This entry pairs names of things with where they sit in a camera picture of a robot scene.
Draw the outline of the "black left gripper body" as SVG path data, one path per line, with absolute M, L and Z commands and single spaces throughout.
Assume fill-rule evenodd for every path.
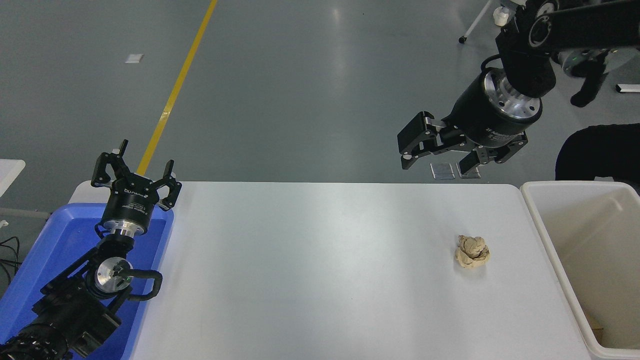
M 102 227 L 114 230 L 119 223 L 131 223 L 136 231 L 147 231 L 158 200 L 157 189 L 149 178 L 118 178 L 110 185 Z

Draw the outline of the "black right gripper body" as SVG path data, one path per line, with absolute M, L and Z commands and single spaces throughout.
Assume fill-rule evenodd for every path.
M 442 120 L 478 146 L 507 145 L 531 125 L 531 98 L 518 92 L 505 74 L 480 74 Z

